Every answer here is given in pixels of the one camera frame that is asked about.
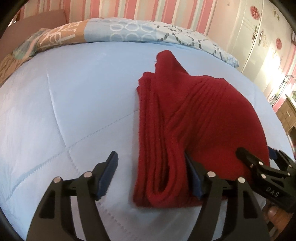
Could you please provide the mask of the right hand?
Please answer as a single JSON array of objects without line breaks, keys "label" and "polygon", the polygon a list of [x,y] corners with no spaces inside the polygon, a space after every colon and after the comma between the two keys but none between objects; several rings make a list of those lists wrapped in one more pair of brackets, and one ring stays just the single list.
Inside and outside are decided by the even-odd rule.
[{"label": "right hand", "polygon": [[285,229],[294,215],[294,213],[286,212],[269,200],[266,201],[262,212],[265,220],[270,221],[278,232],[282,232]]}]

